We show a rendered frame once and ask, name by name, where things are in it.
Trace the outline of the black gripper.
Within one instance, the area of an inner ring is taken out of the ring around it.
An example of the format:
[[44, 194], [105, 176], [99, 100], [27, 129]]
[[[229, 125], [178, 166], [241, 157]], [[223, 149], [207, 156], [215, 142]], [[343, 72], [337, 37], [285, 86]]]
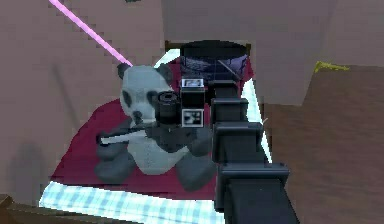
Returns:
[[181, 124], [181, 104], [175, 92], [160, 92], [153, 102], [155, 122], [134, 125], [126, 132], [99, 133], [96, 136], [96, 143], [99, 145], [127, 143], [148, 136], [164, 151], [174, 153], [196, 138], [194, 128], [183, 127]]

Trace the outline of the black and white panda plush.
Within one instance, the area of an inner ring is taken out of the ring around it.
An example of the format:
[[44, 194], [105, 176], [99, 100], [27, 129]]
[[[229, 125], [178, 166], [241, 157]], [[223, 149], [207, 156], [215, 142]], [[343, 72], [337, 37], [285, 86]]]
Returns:
[[[170, 91], [173, 74], [169, 66], [118, 66], [122, 80], [120, 105], [127, 116], [113, 132], [126, 132], [140, 123], [155, 122], [153, 99], [160, 92]], [[99, 145], [99, 162], [94, 168], [98, 179], [105, 184], [118, 185], [133, 175], [134, 170], [149, 177], [158, 177], [168, 171], [176, 172], [176, 179], [186, 191], [196, 191], [208, 184], [215, 174], [215, 164], [209, 158], [212, 131], [196, 128], [196, 138], [181, 150], [168, 153], [149, 138], [127, 143]]]

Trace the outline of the red blanket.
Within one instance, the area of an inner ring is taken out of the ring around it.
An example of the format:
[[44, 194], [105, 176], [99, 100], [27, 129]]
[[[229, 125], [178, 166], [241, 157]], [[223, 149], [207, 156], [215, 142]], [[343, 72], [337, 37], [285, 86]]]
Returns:
[[[167, 65], [173, 71], [179, 65], [178, 61]], [[179, 78], [173, 74], [171, 87]], [[96, 155], [98, 144], [96, 136], [99, 133], [110, 133], [112, 129], [123, 122], [127, 116], [124, 114], [120, 98], [97, 108], [90, 119], [79, 129], [71, 144], [57, 166], [52, 179], [65, 185], [83, 187], [96, 187], [107, 190], [122, 190], [126, 192], [144, 194], [149, 196], [165, 197], [182, 200], [211, 200], [215, 195], [215, 174], [210, 182], [196, 191], [186, 191], [176, 179], [174, 170], [168, 171], [158, 177], [149, 177], [138, 170], [118, 185], [105, 184], [98, 179], [94, 168], [99, 162]]]

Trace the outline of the bed with blue checked sheet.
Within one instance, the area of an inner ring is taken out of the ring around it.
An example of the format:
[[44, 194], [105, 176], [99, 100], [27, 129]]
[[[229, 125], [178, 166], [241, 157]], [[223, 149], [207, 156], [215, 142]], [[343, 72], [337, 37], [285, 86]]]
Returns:
[[[166, 53], [158, 67], [178, 61], [172, 72], [179, 78], [172, 85], [176, 89], [181, 80], [180, 55]], [[247, 59], [244, 77], [238, 81], [245, 94], [250, 92], [253, 72]], [[149, 196], [122, 190], [65, 185], [51, 179], [39, 200], [44, 208], [60, 209], [142, 224], [224, 224], [224, 217], [213, 209], [211, 200], [182, 200]]]

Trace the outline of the black round basket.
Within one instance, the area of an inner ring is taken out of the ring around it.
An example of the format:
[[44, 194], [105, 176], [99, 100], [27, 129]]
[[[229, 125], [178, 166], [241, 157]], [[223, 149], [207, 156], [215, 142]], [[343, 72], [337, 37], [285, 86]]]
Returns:
[[247, 59], [246, 47], [230, 41], [200, 40], [180, 47], [180, 70], [184, 78], [240, 81]]

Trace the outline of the pink thin bar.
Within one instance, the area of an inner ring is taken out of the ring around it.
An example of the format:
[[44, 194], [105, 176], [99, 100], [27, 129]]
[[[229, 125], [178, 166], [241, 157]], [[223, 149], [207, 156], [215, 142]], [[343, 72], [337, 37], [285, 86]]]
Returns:
[[99, 34], [97, 34], [92, 28], [90, 28], [85, 22], [83, 22], [78, 16], [76, 16], [71, 10], [64, 6], [59, 0], [48, 0], [58, 11], [63, 13], [71, 22], [73, 22], [78, 28], [84, 31], [91, 39], [96, 41], [104, 50], [111, 54], [115, 59], [121, 63], [126, 63], [129, 66], [132, 63], [126, 59], [121, 53], [113, 48], [107, 41], [105, 41]]

